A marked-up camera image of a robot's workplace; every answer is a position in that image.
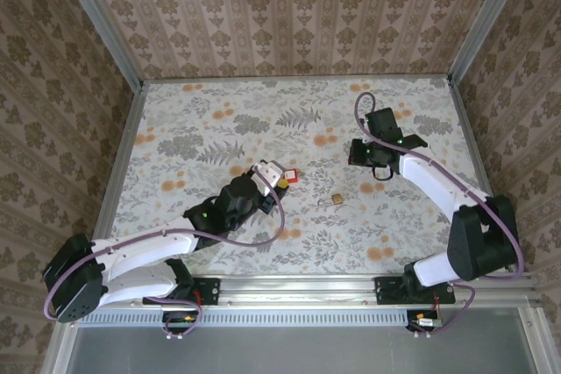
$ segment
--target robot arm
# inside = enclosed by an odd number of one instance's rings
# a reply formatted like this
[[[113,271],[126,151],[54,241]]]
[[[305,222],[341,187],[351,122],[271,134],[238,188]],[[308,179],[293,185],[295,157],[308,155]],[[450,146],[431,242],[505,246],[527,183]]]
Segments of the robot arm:
[[[120,300],[147,296],[190,299],[194,280],[180,259],[170,257],[217,243],[258,210],[269,214],[275,203],[270,189],[279,199],[288,190],[279,184],[283,173],[284,168],[277,163],[261,161],[223,187],[219,196],[159,227],[93,242],[84,235],[70,237],[43,271],[49,292],[67,276],[52,299],[57,320],[75,321]],[[197,231],[214,238],[198,236]],[[89,259],[67,275],[85,258]]]
[[[431,164],[437,159],[426,142],[417,135],[403,136],[390,108],[368,113],[361,123],[384,143],[405,150],[415,149],[432,160],[427,162],[416,153],[399,152],[363,138],[352,140],[349,164],[371,167],[377,180],[390,180],[395,173],[401,175],[421,188],[451,222],[446,252],[405,266],[403,285],[409,296],[444,282],[472,280],[515,263],[514,248],[503,231],[474,199],[465,195],[460,186],[468,187],[485,202],[517,239],[514,210],[506,197],[490,197],[455,175],[456,182],[452,182]],[[379,178],[377,169],[387,167],[389,177]]]

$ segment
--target black joint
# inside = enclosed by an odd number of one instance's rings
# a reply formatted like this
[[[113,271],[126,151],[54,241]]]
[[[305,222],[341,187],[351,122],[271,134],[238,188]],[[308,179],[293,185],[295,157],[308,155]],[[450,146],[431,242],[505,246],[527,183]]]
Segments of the black joint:
[[[400,127],[395,122],[394,112],[390,108],[372,111],[366,115],[369,132],[386,143],[399,146],[405,150],[418,147],[426,147],[428,144],[417,135],[403,136]],[[362,139],[353,139],[349,151],[350,166],[366,166],[370,168],[390,167],[393,173],[399,174],[400,156],[405,152],[382,146],[376,142],[365,144]],[[380,181],[391,180],[393,174],[387,179],[379,179],[376,174],[374,178]]]
[[[517,241],[515,212],[510,200],[501,195],[487,198],[486,204]],[[462,206],[454,213],[447,255],[452,269],[463,280],[475,279],[516,262],[514,247],[480,205]]]
[[[174,271],[175,282],[177,283],[177,286],[167,298],[172,300],[188,300],[195,281],[189,273],[187,266],[179,258],[169,258],[166,260],[166,264]]]
[[[43,271],[43,279],[49,291],[57,280],[76,262],[92,254],[85,235],[71,236],[56,253]],[[107,288],[103,286],[102,271],[92,258],[72,273],[53,296],[53,307],[61,323],[76,321],[94,311]]]
[[[435,295],[441,304],[456,302],[453,290],[448,291],[448,284],[424,287],[419,283],[413,271],[413,264],[405,266],[402,276],[381,276],[374,279],[376,303],[379,305],[434,304]]]
[[[282,198],[285,196],[285,194],[288,191],[288,186],[286,187],[275,187],[274,188],[274,192],[277,194],[277,196],[279,196],[279,199],[282,200]],[[275,199],[273,198],[272,194],[268,194],[266,197],[264,197],[259,204],[259,209],[261,211],[263,211],[266,215],[269,215],[271,213],[271,211],[273,210],[274,205],[276,204]]]

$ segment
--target metal frame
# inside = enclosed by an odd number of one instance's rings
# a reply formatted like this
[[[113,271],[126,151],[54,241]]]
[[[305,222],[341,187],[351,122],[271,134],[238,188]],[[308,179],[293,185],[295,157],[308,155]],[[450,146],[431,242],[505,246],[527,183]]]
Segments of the metal frame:
[[[561,361],[543,308],[520,308],[519,313],[537,372],[561,372]]]
[[[467,149],[470,152],[470,157],[472,158],[473,168],[475,169],[475,175],[477,176],[479,188],[486,193],[493,194],[493,189],[491,188],[491,183],[489,183],[489,179],[487,178],[485,166],[483,165],[483,159],[479,153],[479,148],[477,146],[475,136],[473,135],[470,119],[465,111],[464,101],[459,93],[458,85],[454,80],[449,80],[449,83],[450,94],[452,96],[452,101],[454,101],[456,111],[458,112],[459,122],[462,125],[462,131],[464,132]]]
[[[417,309],[431,305],[379,305],[376,302],[374,279],[383,274],[365,275],[196,275],[197,278],[221,279],[217,309],[243,310],[317,310],[317,309]],[[508,278],[509,273],[497,276]],[[526,308],[539,305],[539,294],[534,289],[531,276],[526,273],[520,279],[497,282],[477,279],[468,285],[476,290],[474,308]],[[456,304],[446,308],[461,308],[469,298],[465,289],[456,288]],[[139,300],[116,302],[104,307],[104,311],[144,311],[154,308],[166,311],[184,311],[185,305],[143,305]]]
[[[331,81],[364,79],[403,79],[405,81],[416,81],[418,79],[447,78],[446,74],[317,74],[303,76],[236,76],[228,78],[195,78],[195,79],[148,79],[145,85],[161,85],[164,83],[202,83],[202,82],[263,82],[263,81]]]
[[[485,0],[481,5],[449,71],[451,79],[456,83],[460,83],[469,69],[506,2],[507,0]]]
[[[147,89],[139,88],[132,98],[131,109],[129,116],[126,119],[126,124],[123,129],[123,136],[121,143],[117,149],[115,162],[113,162],[113,169],[111,176],[103,197],[103,203],[97,216],[96,227],[94,228],[94,239],[105,239],[110,237],[111,228],[117,213],[117,206],[121,198],[121,191],[123,190],[124,177],[129,167],[129,160],[131,159],[132,148],[134,147],[134,140],[138,130],[142,114],[144,112],[144,104],[146,102]]]

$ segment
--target metal corner post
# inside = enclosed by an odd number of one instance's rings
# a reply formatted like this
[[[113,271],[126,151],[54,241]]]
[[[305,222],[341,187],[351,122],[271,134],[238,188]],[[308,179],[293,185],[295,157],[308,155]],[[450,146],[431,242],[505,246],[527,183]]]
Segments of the metal corner post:
[[[462,131],[464,132],[465,142],[467,143],[467,149],[470,152],[470,157],[472,158],[473,168],[475,169],[475,175],[477,176],[477,181],[479,187],[489,194],[493,193],[491,188],[491,183],[487,178],[485,171],[485,166],[483,165],[483,159],[479,153],[479,148],[477,142],[475,141],[475,136],[473,135],[472,126],[470,125],[470,120],[465,111],[464,101],[460,96],[458,85],[452,80],[450,82],[450,93],[452,95],[452,101],[454,101],[454,106],[458,112],[459,122],[462,125]]]
[[[561,372],[561,361],[543,308],[520,308],[518,311],[537,372]]]

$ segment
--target floral tablecloth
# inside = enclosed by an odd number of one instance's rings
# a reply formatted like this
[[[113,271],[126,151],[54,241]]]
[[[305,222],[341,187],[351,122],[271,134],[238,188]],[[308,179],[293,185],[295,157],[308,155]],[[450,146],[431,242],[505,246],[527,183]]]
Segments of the floral tablecloth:
[[[162,224],[200,203],[260,159],[296,168],[283,200],[286,228],[258,249],[218,244],[184,257],[193,273],[382,273],[443,251],[450,225],[416,186],[373,179],[347,165],[360,138],[352,114],[369,90],[392,107],[404,134],[417,133],[477,186],[445,79],[209,81],[145,86],[138,127],[112,229],[124,236]],[[366,111],[369,106],[365,100]],[[344,203],[324,206],[333,194]],[[256,214],[230,238],[257,242],[279,226]]]

